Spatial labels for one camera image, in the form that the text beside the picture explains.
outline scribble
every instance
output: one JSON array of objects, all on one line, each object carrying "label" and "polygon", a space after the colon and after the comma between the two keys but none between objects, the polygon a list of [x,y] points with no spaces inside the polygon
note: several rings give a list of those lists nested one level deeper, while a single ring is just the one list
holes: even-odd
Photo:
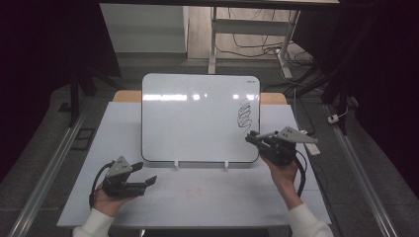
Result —
[{"label": "scribble", "polygon": [[240,102],[240,105],[241,107],[240,110],[238,110],[237,124],[239,127],[246,127],[246,130],[244,130],[244,132],[246,132],[253,122],[253,120],[250,119],[250,115],[252,114],[250,110],[250,102],[247,98],[245,98]]}]

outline metal rod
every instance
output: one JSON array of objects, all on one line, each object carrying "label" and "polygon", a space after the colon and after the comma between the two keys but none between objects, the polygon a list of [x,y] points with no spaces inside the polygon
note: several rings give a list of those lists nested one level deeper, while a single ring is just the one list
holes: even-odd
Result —
[{"label": "metal rod", "polygon": [[[330,115],[330,111],[327,106],[324,106],[326,112]],[[348,139],[347,136],[343,135],[342,131],[335,125],[334,132],[338,141],[344,150],[345,156],[348,159],[348,162],[354,171],[354,175],[360,184],[360,188],[364,193],[364,197],[366,198],[370,208],[372,209],[373,215],[376,218],[377,224],[379,229],[381,230],[382,236],[385,237],[396,237],[398,236],[394,226],[389,218],[382,201],[377,195],[376,190],[371,184],[370,179],[366,171],[363,168],[363,165],[358,158],[357,153],[355,152],[354,148],[352,147],[351,141]]]},{"label": "metal rod", "polygon": [[56,174],[58,173],[59,168],[61,167],[61,164],[71,147],[71,143],[74,140],[74,137],[77,135],[77,132],[83,123],[84,118],[86,117],[87,111],[91,106],[92,99],[87,98],[85,101],[86,102],[83,103],[83,109],[80,117],[75,122],[73,127],[68,128],[65,132],[65,135],[61,140],[58,148],[55,150],[55,153],[53,154],[49,163],[43,170],[37,185],[28,198],[28,201],[23,207],[19,217],[16,219],[15,224],[13,225],[8,235],[9,237],[24,237],[28,234],[31,225],[41,208],[43,200],[45,199],[49,188],[51,187],[52,182],[54,181]]}]

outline wall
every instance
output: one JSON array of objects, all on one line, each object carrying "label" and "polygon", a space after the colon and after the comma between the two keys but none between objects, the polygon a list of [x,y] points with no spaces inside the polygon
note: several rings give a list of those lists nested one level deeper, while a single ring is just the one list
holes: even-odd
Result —
[{"label": "wall", "polygon": [[185,7],[101,4],[101,9],[115,52],[187,51]]}]

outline metal frame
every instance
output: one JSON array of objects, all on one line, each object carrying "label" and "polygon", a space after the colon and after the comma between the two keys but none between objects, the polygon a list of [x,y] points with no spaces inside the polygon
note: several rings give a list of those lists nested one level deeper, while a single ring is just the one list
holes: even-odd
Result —
[{"label": "metal frame", "polygon": [[216,56],[215,39],[216,34],[242,34],[261,36],[282,36],[285,37],[281,50],[277,52],[281,69],[286,79],[293,78],[290,69],[287,67],[285,55],[290,44],[296,19],[299,11],[294,12],[289,22],[268,22],[217,19],[216,7],[211,8],[211,43],[209,51],[209,74],[215,74]]},{"label": "metal frame", "polygon": [[68,128],[65,132],[64,137],[61,140],[58,148],[55,150],[52,158],[47,164],[46,168],[43,170],[42,176],[37,182],[34,190],[28,198],[25,206],[23,207],[19,217],[16,219],[11,231],[9,232],[8,237],[15,236],[26,236],[29,229],[31,228],[32,223],[37,216],[38,211],[41,208],[41,205],[49,191],[49,188],[54,181],[59,168],[61,167],[62,162],[64,161],[65,156],[68,153],[68,150],[71,147],[74,137],[77,135],[81,124],[83,123],[88,110],[92,104],[92,99],[85,99],[86,102],[82,105],[82,112],[80,117],[75,122],[75,124]]},{"label": "metal frame", "polygon": [[[328,115],[331,115],[327,106],[324,106],[324,109]],[[397,232],[394,228],[391,219],[388,216],[388,213],[385,210],[384,205],[382,204],[381,199],[379,198],[376,190],[373,187],[366,171],[363,168],[363,165],[358,158],[357,153],[352,147],[351,141],[348,136],[344,135],[342,131],[338,128],[337,125],[334,125],[333,131],[341,145],[348,163],[352,168],[352,171],[355,174],[355,177],[358,180],[361,190],[364,193],[374,217],[376,218],[378,228],[381,230],[382,236],[385,237],[396,237]]]}]

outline white table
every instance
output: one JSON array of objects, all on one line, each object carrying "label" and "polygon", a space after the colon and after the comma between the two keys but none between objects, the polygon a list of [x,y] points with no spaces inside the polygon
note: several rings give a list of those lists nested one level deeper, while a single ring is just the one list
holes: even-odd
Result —
[{"label": "white table", "polygon": [[[109,103],[57,226],[74,227],[87,219],[88,195],[103,165],[124,155],[130,164],[143,161],[141,103]],[[290,106],[262,105],[261,133],[296,127]],[[297,149],[305,154],[302,144]],[[151,168],[131,174],[129,182],[157,175],[143,197],[127,203],[114,225],[125,228],[260,228],[287,225],[287,207],[265,163],[247,169]],[[302,199],[320,220],[330,223],[322,195],[308,166]],[[299,184],[297,175],[295,186]]]}]

